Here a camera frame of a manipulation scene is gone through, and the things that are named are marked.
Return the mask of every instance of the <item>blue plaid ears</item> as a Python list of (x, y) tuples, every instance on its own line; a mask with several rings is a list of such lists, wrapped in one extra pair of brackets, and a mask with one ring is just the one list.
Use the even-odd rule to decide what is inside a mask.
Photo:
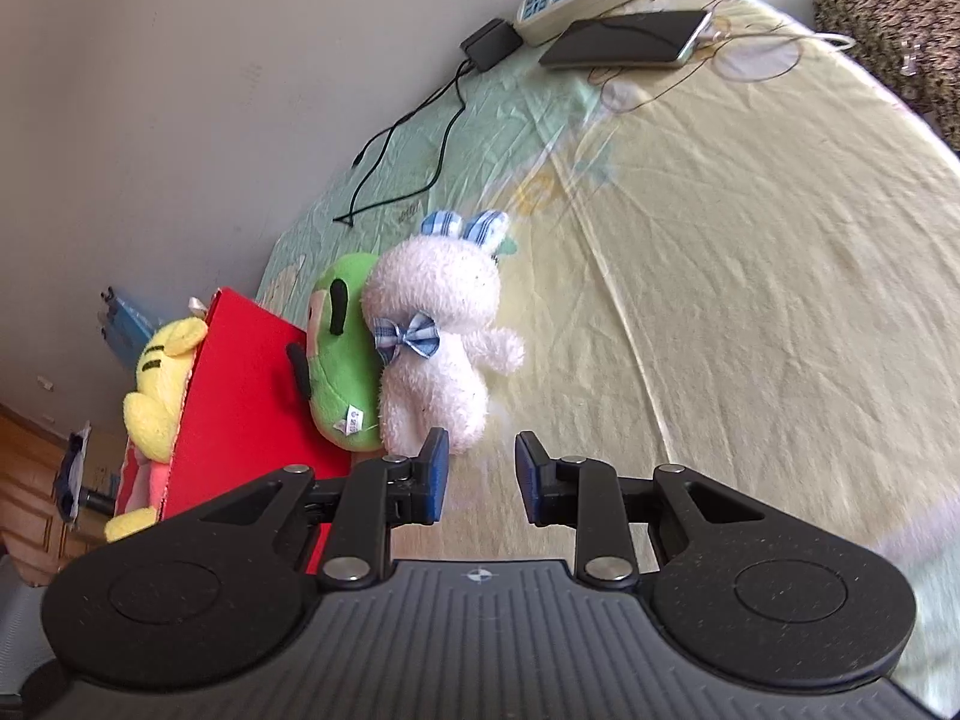
[(465, 241), (477, 244), (481, 251), (493, 256), (507, 236), (509, 226), (510, 218), (503, 211), (478, 213), (466, 226), (455, 211), (434, 211), (421, 223), (421, 234), (463, 237)]
[(464, 220), (456, 211), (434, 211), (421, 222), (421, 235), (445, 235), (459, 238)]

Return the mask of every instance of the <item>toy tag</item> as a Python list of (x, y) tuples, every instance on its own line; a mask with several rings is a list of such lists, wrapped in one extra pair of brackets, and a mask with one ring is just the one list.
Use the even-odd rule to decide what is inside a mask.
[(347, 418), (341, 419), (333, 425), (345, 436), (352, 436), (363, 430), (363, 412), (357, 406), (347, 408)]
[(348, 436), (352, 436), (361, 430), (363, 430), (363, 412), (356, 406), (350, 406), (347, 409), (347, 429), (344, 432)]

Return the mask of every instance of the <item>wooden cabinet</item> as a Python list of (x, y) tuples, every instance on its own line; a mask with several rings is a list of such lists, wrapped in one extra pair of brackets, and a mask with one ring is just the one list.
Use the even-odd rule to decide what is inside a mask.
[(28, 584), (50, 584), (74, 557), (103, 542), (104, 518), (83, 512), (69, 529), (53, 485), (64, 449), (0, 415), (0, 535)]

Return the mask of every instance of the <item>green stuffed toy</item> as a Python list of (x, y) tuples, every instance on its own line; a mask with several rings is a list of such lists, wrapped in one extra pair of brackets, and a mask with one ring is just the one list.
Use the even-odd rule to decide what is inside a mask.
[(320, 433), (350, 452), (382, 446), (378, 398), (382, 365), (360, 311), (375, 254), (341, 257), (317, 279), (307, 315), (306, 350), (287, 346), (296, 386)]

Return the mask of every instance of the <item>stuffed animal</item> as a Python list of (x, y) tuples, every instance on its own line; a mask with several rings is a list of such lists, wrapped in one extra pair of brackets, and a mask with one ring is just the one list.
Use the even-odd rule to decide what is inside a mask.
[(523, 341), (490, 327), (500, 303), (493, 255), (509, 220), (486, 211), (463, 223), (437, 211), (421, 234), (385, 252), (363, 290), (363, 315), (384, 362), (380, 432), (391, 454), (413, 456), (432, 427), (461, 454), (483, 435), (487, 385), (477, 367), (509, 374)]
[(123, 400), (127, 433), (150, 466), (150, 506), (120, 514), (107, 522), (107, 541), (129, 536), (157, 522), (170, 473), (176, 431), (184, 408), (186, 385), (197, 346), (206, 337), (206, 322), (190, 317), (161, 327), (141, 352), (136, 392)]
[(375, 254), (348, 254), (317, 279), (307, 314), (306, 351), (287, 346), (296, 385), (317, 430), (350, 452), (381, 447), (376, 402), (380, 357), (360, 312)]

